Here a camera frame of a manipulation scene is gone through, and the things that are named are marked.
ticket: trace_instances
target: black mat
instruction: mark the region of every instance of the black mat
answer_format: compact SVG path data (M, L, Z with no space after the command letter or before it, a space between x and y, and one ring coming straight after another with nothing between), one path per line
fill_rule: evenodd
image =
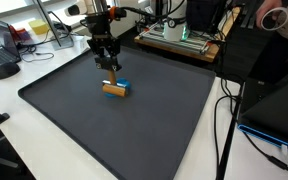
M93 57L82 54L22 88L20 97L117 178L173 179L215 74L122 48L117 76L131 82L131 93L108 98L107 72L96 69Z

